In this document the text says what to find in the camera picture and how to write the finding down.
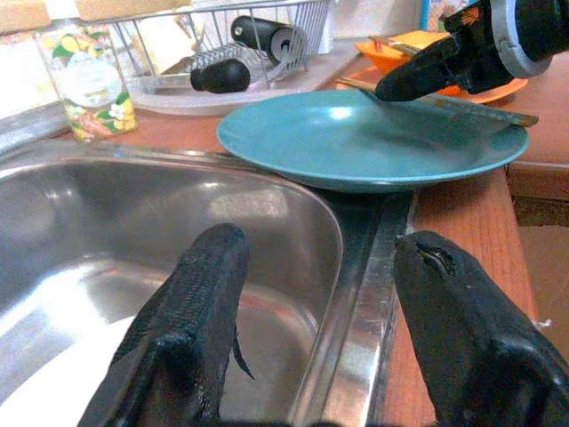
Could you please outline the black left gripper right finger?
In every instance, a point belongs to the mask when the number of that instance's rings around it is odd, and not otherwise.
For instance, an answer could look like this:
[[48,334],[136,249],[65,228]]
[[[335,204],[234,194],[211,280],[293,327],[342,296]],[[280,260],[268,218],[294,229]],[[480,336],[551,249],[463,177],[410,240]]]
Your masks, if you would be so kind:
[[568,424],[567,362],[474,256],[414,232],[394,279],[439,425]]

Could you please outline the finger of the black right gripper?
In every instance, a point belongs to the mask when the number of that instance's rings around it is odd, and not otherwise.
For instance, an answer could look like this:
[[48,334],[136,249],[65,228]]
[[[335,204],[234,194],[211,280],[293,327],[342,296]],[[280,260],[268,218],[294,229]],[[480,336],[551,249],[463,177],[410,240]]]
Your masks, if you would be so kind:
[[411,58],[411,63],[418,66],[440,64],[452,58],[458,52],[458,45],[454,37],[446,37],[430,44],[417,52]]
[[413,60],[383,77],[374,94],[382,101],[413,101],[457,84],[443,62]]

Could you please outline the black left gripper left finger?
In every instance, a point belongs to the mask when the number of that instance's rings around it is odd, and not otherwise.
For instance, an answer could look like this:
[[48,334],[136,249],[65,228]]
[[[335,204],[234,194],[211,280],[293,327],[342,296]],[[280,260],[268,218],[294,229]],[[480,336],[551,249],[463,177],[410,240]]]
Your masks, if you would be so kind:
[[251,243],[236,225],[203,231],[139,310],[81,426],[197,426],[220,420],[228,362],[248,373],[236,315]]

